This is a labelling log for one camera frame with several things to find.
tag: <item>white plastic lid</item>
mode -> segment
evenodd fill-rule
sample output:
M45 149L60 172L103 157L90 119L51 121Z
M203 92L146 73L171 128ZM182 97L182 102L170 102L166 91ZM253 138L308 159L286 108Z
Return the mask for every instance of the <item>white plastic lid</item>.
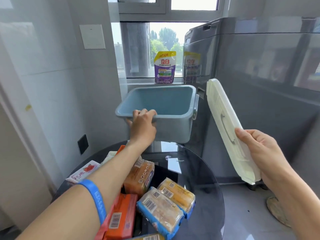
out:
M242 126L217 79L207 82L207 100L234 169L243 181L254 185L261 180L261 172L252 160L247 145L236 136L235 128L242 129Z

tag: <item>storage bin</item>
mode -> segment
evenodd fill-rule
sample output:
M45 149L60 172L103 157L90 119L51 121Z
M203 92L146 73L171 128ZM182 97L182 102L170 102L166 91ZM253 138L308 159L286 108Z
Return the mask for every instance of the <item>storage bin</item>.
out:
M190 85L135 88L115 110L119 118L132 118L132 112L154 109L156 141L186 143L190 140L192 120L197 117L199 95Z

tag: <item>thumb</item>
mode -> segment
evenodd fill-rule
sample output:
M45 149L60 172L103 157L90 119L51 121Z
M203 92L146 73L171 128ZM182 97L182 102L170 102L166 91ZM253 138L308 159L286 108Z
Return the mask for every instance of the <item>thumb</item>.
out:
M255 144L257 141L252 137L252 135L248 132L246 132L244 129L235 128L234 129L235 134L240 139L240 141L247 144L247 146L250 146L252 144Z

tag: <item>person's right hand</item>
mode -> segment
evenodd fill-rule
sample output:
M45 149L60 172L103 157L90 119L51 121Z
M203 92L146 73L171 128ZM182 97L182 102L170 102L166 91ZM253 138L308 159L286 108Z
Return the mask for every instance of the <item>person's right hand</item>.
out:
M261 170L263 182L269 187L284 179L293 169L283 155L277 141L256 129L236 128L235 134L249 148L251 157Z
M144 151L154 141L157 129L152 123L152 118L157 112L154 109L150 111L145 108L141 111L134 110L133 122L127 119L130 125L130 144L135 144Z

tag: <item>bin rim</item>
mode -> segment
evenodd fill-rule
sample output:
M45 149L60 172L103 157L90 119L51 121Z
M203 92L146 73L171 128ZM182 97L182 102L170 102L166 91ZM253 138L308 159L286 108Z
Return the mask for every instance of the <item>bin rim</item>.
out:
M123 114L120 114L118 111L119 111L119 108L120 106L123 104L123 102L126 100L126 98L128 98L130 96L131 93L133 93L135 90L138 90L138 89L161 89L161 88L169 88L169 89L172 89L172 88L177 88L177 87L189 87L191 88L193 91L192 91L192 96L191 96L191 100L190 100L190 105L189 105L189 109L186 113L184 114L180 114L180 115L167 115L167 114L158 114L158 115L155 115L153 118L154 119L161 119L161 118L165 118L165 119L180 119L180 118L184 118L184 119L189 119L192 117L193 115L193 112L194 112L194 107L195 107L195 101L196 101L196 94L197 94L197 90L194 86L192 85L185 85L185 84L181 84L181 85L171 85L171 86L154 86L154 87L142 87L142 88L134 88L132 89L128 94L127 96L125 97L125 99L118 105L118 107L115 109L115 115L119 118L133 118L133 115L132 113L123 113Z

